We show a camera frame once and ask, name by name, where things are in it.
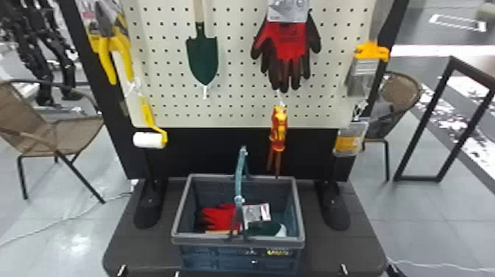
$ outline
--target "wicker chair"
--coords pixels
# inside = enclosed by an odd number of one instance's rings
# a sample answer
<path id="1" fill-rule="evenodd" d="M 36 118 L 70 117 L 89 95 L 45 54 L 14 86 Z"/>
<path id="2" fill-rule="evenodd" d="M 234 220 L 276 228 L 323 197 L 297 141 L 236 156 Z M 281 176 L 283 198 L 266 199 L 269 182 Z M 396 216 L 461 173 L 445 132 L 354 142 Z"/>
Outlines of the wicker chair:
<path id="1" fill-rule="evenodd" d="M 55 162 L 61 159 L 99 202 L 105 203 L 98 192 L 74 166 L 79 154 L 101 130 L 102 117 L 98 115 L 81 119 L 61 119 L 50 124 L 15 89 L 13 86 L 15 82 L 17 80 L 0 83 L 0 136 L 20 152 L 17 158 L 17 167 L 24 199 L 27 200 L 29 197 L 22 160 L 24 158 L 54 157 Z M 39 83 L 39 81 L 32 80 L 22 80 L 22 82 Z M 63 87 L 63 85 L 58 84 L 52 85 Z M 82 96 L 88 99 L 98 112 L 95 101 L 85 94 Z M 67 158 L 69 155 L 73 155 L 71 160 Z"/>
<path id="2" fill-rule="evenodd" d="M 421 98 L 423 88 L 414 78 L 397 72 L 387 72 L 379 90 L 379 98 L 371 112 L 370 127 L 364 144 L 383 143 L 385 147 L 385 179 L 390 180 L 390 155 L 386 136 Z"/>

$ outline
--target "black table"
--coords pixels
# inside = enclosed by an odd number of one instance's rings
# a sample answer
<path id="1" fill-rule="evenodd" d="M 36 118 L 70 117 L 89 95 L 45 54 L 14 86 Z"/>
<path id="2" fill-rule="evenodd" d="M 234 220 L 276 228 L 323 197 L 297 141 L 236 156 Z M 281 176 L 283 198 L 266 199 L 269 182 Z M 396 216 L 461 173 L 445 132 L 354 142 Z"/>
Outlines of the black table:
<path id="1" fill-rule="evenodd" d="M 449 157 L 446 162 L 443 164 L 442 168 L 438 172 L 436 176 L 417 176 L 417 175 L 403 175 L 404 170 L 406 169 L 407 163 L 411 159 L 411 156 L 418 145 L 419 139 L 423 135 L 424 129 L 428 125 L 430 118 L 432 117 L 433 111 L 437 107 L 438 101 L 442 97 L 443 91 L 447 86 L 447 82 L 450 77 L 454 73 L 454 71 L 458 71 L 467 77 L 477 81 L 478 83 L 484 85 L 489 89 L 489 92 L 486 94 L 483 103 L 478 107 L 476 112 L 474 113 L 471 121 L 468 124 L 468 128 L 464 131 L 462 136 L 459 138 L 458 143 L 456 143 L 455 147 L 452 149 Z M 485 114 L 487 108 L 491 104 L 491 101 L 495 96 L 495 56 L 480 56 L 480 57 L 453 57 L 449 58 L 449 63 L 445 68 L 445 72 L 443 73 L 442 79 L 438 83 L 437 88 L 435 89 L 435 94 L 431 102 L 428 104 L 426 111 L 424 112 L 423 118 L 421 119 L 414 136 L 407 147 L 406 153 L 402 157 L 402 161 L 399 164 L 399 167 L 393 177 L 394 181 L 399 180 L 415 180 L 415 181 L 430 181 L 440 183 L 445 174 L 449 171 L 450 167 L 454 163 L 455 159 L 459 155 L 459 152 L 462 150 L 464 144 L 469 139 L 476 126 L 480 122 L 481 118 Z"/>
<path id="2" fill-rule="evenodd" d="M 103 267 L 109 276 L 117 276 L 124 264 L 129 277 L 173 276 L 175 271 L 180 271 L 179 250 L 170 242 L 170 230 L 185 182 L 185 179 L 170 180 L 162 218 L 155 227 L 145 231 L 133 224 L 133 213 L 142 190 L 142 183 L 137 185 L 103 257 Z M 306 248 L 297 276 L 337 276 L 341 264 L 347 267 L 350 276 L 380 276 L 387 260 L 352 185 L 342 185 L 351 213 L 351 228 L 345 232 L 333 231 L 323 222 L 313 182 L 301 181 L 298 187 L 306 226 Z M 180 276 L 244 275 L 181 272 Z"/>

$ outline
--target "basket handle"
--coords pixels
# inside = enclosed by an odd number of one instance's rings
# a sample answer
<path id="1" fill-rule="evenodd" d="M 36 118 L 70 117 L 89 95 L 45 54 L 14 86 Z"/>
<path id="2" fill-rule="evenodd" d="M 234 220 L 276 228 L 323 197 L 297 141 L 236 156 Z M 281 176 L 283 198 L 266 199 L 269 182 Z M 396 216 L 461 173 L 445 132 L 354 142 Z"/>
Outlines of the basket handle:
<path id="1" fill-rule="evenodd" d="M 231 221 L 231 228 L 228 234 L 227 241 L 231 241 L 234 236 L 234 229 L 237 223 L 244 224 L 244 216 L 242 214 L 242 204 L 246 201 L 242 196 L 242 173 L 246 174 L 246 178 L 250 178 L 248 165 L 246 163 L 246 157 L 248 156 L 248 148 L 242 146 L 239 150 L 239 157 L 237 159 L 237 167 L 235 174 L 235 194 L 234 203 L 236 204 L 236 210 Z M 246 232 L 242 232 L 245 242 L 249 242 L 249 238 Z"/>

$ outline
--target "orange tool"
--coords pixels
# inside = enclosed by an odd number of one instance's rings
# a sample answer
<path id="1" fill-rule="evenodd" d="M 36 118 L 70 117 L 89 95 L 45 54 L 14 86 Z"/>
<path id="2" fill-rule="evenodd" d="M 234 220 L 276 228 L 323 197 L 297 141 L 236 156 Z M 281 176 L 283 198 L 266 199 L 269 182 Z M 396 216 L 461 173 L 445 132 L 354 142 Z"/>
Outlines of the orange tool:
<path id="1" fill-rule="evenodd" d="M 287 137 L 287 108 L 277 105 L 273 108 L 272 128 L 269 139 L 271 141 L 270 154 L 268 155 L 267 171 L 272 169 L 273 156 L 275 159 L 275 176 L 280 175 L 282 153 L 285 151 L 285 138 Z"/>

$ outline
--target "red glove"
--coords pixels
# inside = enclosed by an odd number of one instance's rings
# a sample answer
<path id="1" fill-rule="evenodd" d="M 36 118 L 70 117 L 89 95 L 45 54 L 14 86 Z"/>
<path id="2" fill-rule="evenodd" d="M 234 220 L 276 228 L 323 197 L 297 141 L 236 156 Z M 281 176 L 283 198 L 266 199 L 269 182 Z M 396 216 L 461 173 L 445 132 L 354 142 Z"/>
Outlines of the red glove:
<path id="1" fill-rule="evenodd" d="M 279 23 L 265 19 L 255 37 L 251 57 L 261 59 L 261 72 L 269 71 L 274 90 L 286 93 L 289 90 L 289 77 L 292 89 L 301 86 L 301 73 L 309 79 L 309 49 L 321 51 L 320 35 L 311 17 L 306 23 Z"/>
<path id="2" fill-rule="evenodd" d="M 204 208 L 201 210 L 200 223 L 210 231 L 228 231 L 231 229 L 232 217 L 236 204 L 221 204 L 218 208 Z M 240 231 L 241 225 L 236 224 L 234 230 Z"/>

